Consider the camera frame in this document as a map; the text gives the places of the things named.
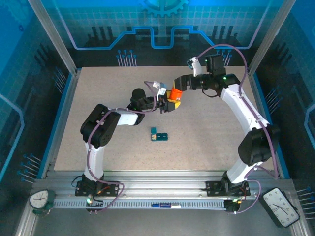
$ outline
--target orange object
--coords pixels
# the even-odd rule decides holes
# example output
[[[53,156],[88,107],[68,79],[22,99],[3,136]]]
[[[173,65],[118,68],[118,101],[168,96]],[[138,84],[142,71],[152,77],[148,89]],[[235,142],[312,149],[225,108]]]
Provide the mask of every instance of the orange object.
[[[171,94],[169,96],[169,99],[174,100],[174,101],[180,101],[183,95],[183,91],[180,91],[176,88],[172,88]]]

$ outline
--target purple cable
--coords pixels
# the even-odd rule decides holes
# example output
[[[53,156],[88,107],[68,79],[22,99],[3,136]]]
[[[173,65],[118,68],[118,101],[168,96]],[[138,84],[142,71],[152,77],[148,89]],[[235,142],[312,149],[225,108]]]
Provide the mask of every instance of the purple cable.
[[[252,208],[252,206],[254,206],[254,204],[258,201],[258,197],[259,197],[260,192],[261,192],[261,185],[260,185],[259,181],[258,181],[258,180],[256,180],[256,179],[250,179],[250,180],[248,180],[248,182],[256,182],[256,183],[258,184],[259,190],[258,190],[257,197],[256,197],[256,199],[254,200],[254,202],[253,202],[253,203],[252,203],[252,204],[251,204],[248,208],[246,208],[245,210],[242,210],[242,211],[238,211],[238,212],[236,212],[236,213],[235,213],[235,215],[236,215],[236,214],[243,213],[243,212],[245,212],[245,211],[247,211],[247,210],[251,209],[251,208]]]
[[[124,191],[125,189],[125,185],[123,183],[120,183],[120,182],[113,182],[113,181],[103,181],[101,179],[98,179],[94,174],[93,172],[91,171],[91,167],[90,167],[90,155],[91,155],[91,148],[92,148],[92,145],[91,145],[91,139],[92,139],[92,136],[93,134],[95,133],[95,131],[99,128],[99,126],[103,123],[103,121],[106,119],[106,117],[111,113],[111,112],[115,112],[115,111],[127,111],[127,112],[133,112],[133,113],[138,113],[138,114],[146,114],[146,113],[149,113],[149,112],[153,112],[155,110],[155,107],[156,107],[156,104],[157,104],[157,99],[156,99],[156,95],[153,91],[153,89],[150,87],[149,84],[153,84],[153,82],[149,82],[149,81],[145,81],[144,84],[146,86],[148,86],[148,88],[150,89],[152,95],[153,95],[153,107],[150,111],[147,111],[147,112],[138,112],[138,111],[131,111],[129,109],[124,109],[124,108],[116,108],[116,109],[112,109],[110,111],[108,111],[103,117],[102,119],[99,121],[99,123],[94,127],[94,129],[92,130],[92,132],[90,133],[89,135],[89,138],[88,138],[88,145],[89,145],[89,150],[88,150],[88,155],[87,155],[87,167],[88,167],[88,170],[89,170],[89,173],[90,175],[96,179],[97,181],[101,182],[101,183],[106,183],[106,184],[118,184],[118,185],[121,185],[122,186],[122,189],[120,191],[120,193],[114,198],[114,200],[108,204],[106,207],[104,207],[103,209],[99,210],[99,211],[96,211],[95,213],[97,212],[100,212],[100,211],[104,211],[106,209],[108,209],[112,204],[114,204],[114,202],[121,196],[122,192]]]
[[[272,163],[273,163],[273,166],[274,166],[274,170],[275,170],[275,175],[273,176],[275,179],[278,179],[278,168],[277,168],[277,162],[276,162],[276,157],[275,157],[275,152],[274,152],[274,147],[272,145],[272,141],[271,141],[271,138],[270,138],[270,135],[266,129],[266,127],[263,125],[263,123],[259,120],[259,117],[257,116],[257,114],[254,112],[254,110],[251,108],[251,106],[248,104],[248,102],[246,101],[246,99],[242,96],[242,86],[243,86],[243,83],[246,79],[246,75],[247,75],[247,70],[248,70],[248,66],[247,66],[247,62],[246,62],[246,59],[243,55],[243,53],[237,49],[236,47],[232,46],[232,45],[229,45],[229,44],[217,44],[217,45],[214,45],[214,46],[211,46],[209,48],[207,48],[205,51],[203,51],[199,56],[197,56],[197,59],[199,59],[201,56],[203,56],[207,51],[215,48],[215,47],[218,47],[218,46],[225,46],[225,47],[230,47],[232,49],[234,49],[236,52],[238,52],[238,54],[242,57],[243,61],[244,61],[244,66],[245,66],[245,72],[244,72],[244,75],[243,75],[243,78],[241,80],[241,83],[240,83],[240,86],[239,86],[239,94],[240,94],[240,97],[242,99],[242,101],[245,103],[245,105],[247,106],[247,108],[250,110],[250,112],[253,114],[253,116],[255,117],[256,120],[258,120],[258,123],[259,125],[261,126],[261,128],[263,129],[266,137],[267,137],[267,140],[268,140],[268,144],[269,144],[269,148],[270,148],[270,152],[271,152],[271,157],[272,157]]]

